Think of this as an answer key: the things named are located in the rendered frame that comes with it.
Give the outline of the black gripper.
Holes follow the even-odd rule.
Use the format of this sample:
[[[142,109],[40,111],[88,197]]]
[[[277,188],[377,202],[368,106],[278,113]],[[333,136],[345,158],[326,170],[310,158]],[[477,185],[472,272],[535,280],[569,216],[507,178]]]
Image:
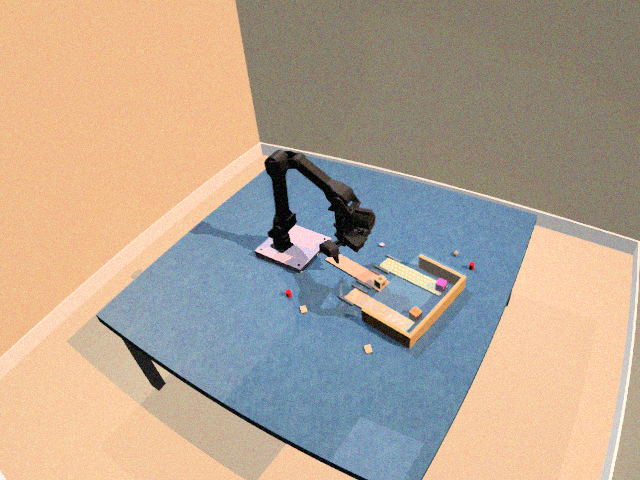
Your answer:
[[[340,254],[339,252],[339,248],[342,244],[341,244],[341,239],[342,239],[342,235],[346,232],[350,233],[353,229],[356,232],[358,230],[361,231],[363,228],[359,228],[359,227],[355,227],[349,225],[346,227],[340,227],[336,224],[336,222],[333,224],[334,227],[336,227],[336,233],[334,233],[334,236],[337,237],[338,240],[332,242],[329,239],[323,243],[321,243],[319,245],[319,249],[322,253],[324,253],[326,256],[328,256],[329,258],[333,258],[335,260],[335,262],[337,264],[339,264],[339,256],[338,254]]]

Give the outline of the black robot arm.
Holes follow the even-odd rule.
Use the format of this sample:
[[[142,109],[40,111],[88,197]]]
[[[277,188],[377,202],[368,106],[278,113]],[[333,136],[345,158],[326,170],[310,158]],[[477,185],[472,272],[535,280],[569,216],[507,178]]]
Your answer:
[[[289,231],[294,227],[296,214],[289,210],[286,172],[288,169],[296,169],[309,181],[317,185],[332,204],[328,210],[335,212],[335,222],[340,227],[352,226],[363,228],[355,232],[354,229],[342,235],[342,246],[348,246],[354,252],[358,252],[365,244],[367,231],[375,225],[375,215],[372,209],[359,207],[361,201],[353,192],[354,190],[342,182],[331,179],[302,153],[293,151],[276,150],[264,161],[267,174],[272,178],[274,191],[275,215],[273,227],[267,232],[273,243],[270,245],[280,253],[285,252],[294,244],[290,240]],[[349,202],[353,203],[348,206]]]

